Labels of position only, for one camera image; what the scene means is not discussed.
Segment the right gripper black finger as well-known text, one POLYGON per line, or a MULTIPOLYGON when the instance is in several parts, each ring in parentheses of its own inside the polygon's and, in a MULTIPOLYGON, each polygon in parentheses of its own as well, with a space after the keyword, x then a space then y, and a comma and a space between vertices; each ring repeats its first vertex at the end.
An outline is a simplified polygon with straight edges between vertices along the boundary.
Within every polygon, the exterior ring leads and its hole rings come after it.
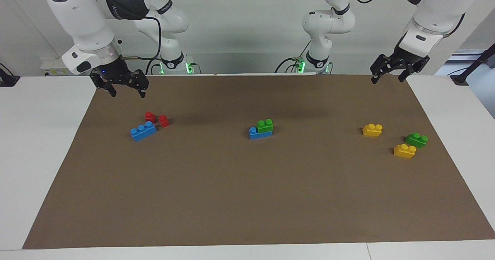
POLYGON ((150 83, 142 70, 137 69, 131 73, 131 87, 138 91, 141 98, 145 98, 149 84, 150 83))
POLYGON ((102 79, 101 75, 96 70, 91 70, 90 78, 95 87, 97 87, 98 89, 104 89, 110 94, 111 97, 116 97, 117 91, 114 88, 113 83, 109 80, 104 81, 104 79, 102 79))

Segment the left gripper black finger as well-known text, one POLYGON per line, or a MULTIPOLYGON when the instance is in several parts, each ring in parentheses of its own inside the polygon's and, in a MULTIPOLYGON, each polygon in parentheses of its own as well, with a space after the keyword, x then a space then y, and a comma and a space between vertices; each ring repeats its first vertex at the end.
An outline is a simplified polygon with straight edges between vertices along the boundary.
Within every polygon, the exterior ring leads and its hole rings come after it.
POLYGON ((407 79, 407 77, 409 77, 413 73, 421 72, 428 63, 428 61, 430 61, 430 57, 425 56, 424 58, 422 58, 421 60, 415 63, 404 63, 404 70, 398 76, 398 80, 402 83, 407 79))
POLYGON ((400 65, 401 58, 381 54, 370 66, 370 71, 372 73, 371 82, 377 84, 382 75, 396 70, 400 65))

